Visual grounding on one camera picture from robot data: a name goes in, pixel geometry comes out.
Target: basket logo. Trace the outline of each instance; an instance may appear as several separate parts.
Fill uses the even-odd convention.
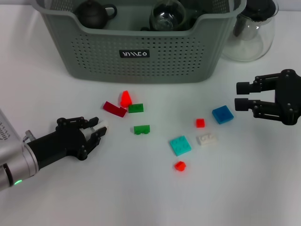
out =
[[[139,50],[119,50],[121,58],[146,58],[150,57],[150,51],[148,49]]]

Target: glass pitcher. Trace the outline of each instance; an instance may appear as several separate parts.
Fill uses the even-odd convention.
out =
[[[263,57],[274,40],[278,10],[276,0],[248,0],[245,10],[237,16],[223,54],[246,62]]]

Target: blue block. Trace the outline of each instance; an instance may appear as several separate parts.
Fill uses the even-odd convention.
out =
[[[217,120],[218,124],[223,124],[234,119],[234,116],[230,112],[227,106],[223,106],[212,111],[213,116]]]

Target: gray plastic basket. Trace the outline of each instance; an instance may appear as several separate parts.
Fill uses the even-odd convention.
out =
[[[182,0],[208,12],[183,32],[141,32],[155,0],[104,0],[118,8],[105,29],[89,29],[72,13],[84,0],[32,0],[69,73],[80,79],[130,83],[198,82],[209,78],[246,0]],[[125,53],[149,57],[121,58]]]

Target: dark red block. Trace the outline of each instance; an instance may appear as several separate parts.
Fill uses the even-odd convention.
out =
[[[122,107],[117,107],[113,104],[111,104],[110,102],[105,102],[105,104],[103,105],[103,109],[106,110],[107,112],[110,112],[114,115],[117,115],[121,118],[123,118],[125,116],[125,114],[127,113],[127,110],[122,108]]]

